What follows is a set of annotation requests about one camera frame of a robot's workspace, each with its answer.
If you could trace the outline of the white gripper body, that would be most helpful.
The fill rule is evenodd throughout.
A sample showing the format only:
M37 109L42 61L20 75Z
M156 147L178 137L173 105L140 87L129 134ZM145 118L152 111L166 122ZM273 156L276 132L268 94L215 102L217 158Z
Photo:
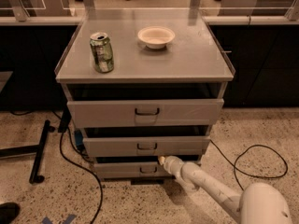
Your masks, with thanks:
M167 156L164 159L163 167L170 175L179 175L184 161L176 156Z

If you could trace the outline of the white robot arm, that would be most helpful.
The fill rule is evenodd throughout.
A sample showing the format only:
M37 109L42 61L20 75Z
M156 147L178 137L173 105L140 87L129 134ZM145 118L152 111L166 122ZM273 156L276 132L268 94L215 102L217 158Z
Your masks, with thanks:
M266 183L253 183L238 193L193 162L160 156L159 163L187 191L203 189L237 224L292 224L284 196Z

